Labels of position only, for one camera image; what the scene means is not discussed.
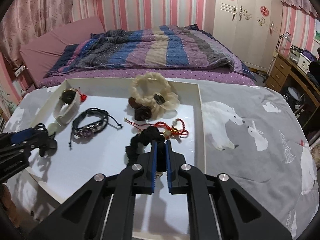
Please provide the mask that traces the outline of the person's left hand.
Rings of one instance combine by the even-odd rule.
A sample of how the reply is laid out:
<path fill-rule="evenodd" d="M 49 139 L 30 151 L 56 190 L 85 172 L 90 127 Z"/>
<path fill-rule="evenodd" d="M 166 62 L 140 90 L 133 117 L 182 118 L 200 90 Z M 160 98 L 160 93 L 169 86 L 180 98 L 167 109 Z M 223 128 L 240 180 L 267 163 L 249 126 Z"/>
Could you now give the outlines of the person's left hand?
<path fill-rule="evenodd" d="M 11 193 L 8 187 L 4 184 L 1 184 L 1 202 L 5 208 L 5 211 L 16 228 L 20 226 L 20 215 L 17 212 L 16 205 L 12 201 Z"/>

